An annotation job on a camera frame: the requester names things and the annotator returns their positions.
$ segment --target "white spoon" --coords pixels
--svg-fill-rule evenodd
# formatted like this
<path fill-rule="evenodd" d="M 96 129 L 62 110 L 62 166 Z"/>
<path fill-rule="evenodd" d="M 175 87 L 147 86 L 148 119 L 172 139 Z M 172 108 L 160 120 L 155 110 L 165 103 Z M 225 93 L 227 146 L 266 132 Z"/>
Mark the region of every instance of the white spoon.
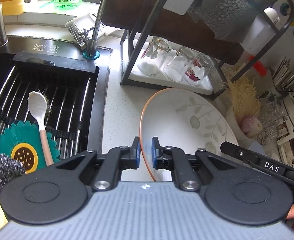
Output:
<path fill-rule="evenodd" d="M 28 108 L 31 115 L 38 122 L 41 146 L 43 148 L 46 165 L 52 165 L 54 161 L 50 153 L 44 123 L 45 114 L 47 110 L 47 102 L 45 97 L 41 93 L 35 91 L 30 92 L 28 97 Z"/>

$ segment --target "yellow ring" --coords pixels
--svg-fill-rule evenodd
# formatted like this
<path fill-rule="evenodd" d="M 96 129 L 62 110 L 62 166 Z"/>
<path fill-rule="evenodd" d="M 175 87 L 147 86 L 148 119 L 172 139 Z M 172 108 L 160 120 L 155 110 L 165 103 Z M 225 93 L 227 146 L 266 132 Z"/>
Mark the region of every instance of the yellow ring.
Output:
<path fill-rule="evenodd" d="M 33 146 L 31 146 L 29 143 L 19 143 L 17 144 L 14 149 L 11 151 L 11 158 L 15 159 L 15 153 L 19 148 L 27 148 L 31 151 L 32 155 L 34 155 L 34 165 L 28 170 L 26 171 L 26 174 L 31 173 L 33 171 L 35 171 L 37 169 L 38 166 L 38 155 L 37 152 L 35 150 L 35 148 Z"/>

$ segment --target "black sink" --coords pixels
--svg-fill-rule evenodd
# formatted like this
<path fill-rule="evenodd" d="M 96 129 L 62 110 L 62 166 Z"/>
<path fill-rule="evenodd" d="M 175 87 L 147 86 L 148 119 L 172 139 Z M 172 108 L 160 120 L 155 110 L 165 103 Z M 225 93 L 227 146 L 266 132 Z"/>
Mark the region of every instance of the black sink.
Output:
<path fill-rule="evenodd" d="M 84 60 L 78 45 L 33 38 L 9 38 L 0 51 L 0 134 L 11 123 L 35 122 L 28 111 L 28 94 L 43 93 L 51 113 L 46 130 L 65 159 L 84 150 L 101 152 L 104 103 L 111 49 Z"/>

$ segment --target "cutting board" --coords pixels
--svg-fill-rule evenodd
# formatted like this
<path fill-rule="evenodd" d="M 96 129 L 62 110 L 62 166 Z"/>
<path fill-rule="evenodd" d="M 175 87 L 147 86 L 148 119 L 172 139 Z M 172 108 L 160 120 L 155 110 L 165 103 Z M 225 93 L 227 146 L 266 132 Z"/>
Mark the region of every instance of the cutting board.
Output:
<path fill-rule="evenodd" d="M 144 0 L 106 0 L 102 18 L 103 24 L 131 30 L 138 18 L 143 2 Z M 156 0 L 152 0 L 145 10 L 138 32 L 142 31 L 155 2 Z M 240 44 L 216 40 L 215 34 L 203 21 L 195 23 L 187 13 L 179 15 L 162 9 L 150 35 L 163 37 L 219 60 L 227 56 L 226 62 L 230 65 L 236 64 L 243 53 Z"/>

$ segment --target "glass cup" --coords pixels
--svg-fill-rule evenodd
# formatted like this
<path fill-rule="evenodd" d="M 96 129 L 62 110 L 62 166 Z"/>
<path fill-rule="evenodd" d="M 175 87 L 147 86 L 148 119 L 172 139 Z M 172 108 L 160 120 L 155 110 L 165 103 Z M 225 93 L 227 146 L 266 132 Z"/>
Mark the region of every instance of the glass cup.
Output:
<path fill-rule="evenodd" d="M 149 76 L 157 75 L 170 51 L 171 46 L 166 39 L 153 37 L 141 58 L 137 60 L 139 70 Z"/>
<path fill-rule="evenodd" d="M 212 59 L 200 53 L 187 67 L 185 80 L 193 86 L 199 86 L 204 77 L 206 77 L 215 66 Z"/>
<path fill-rule="evenodd" d="M 186 47 L 180 47 L 170 63 L 163 68 L 164 75 L 172 81 L 183 80 L 185 67 L 195 59 L 193 51 Z"/>

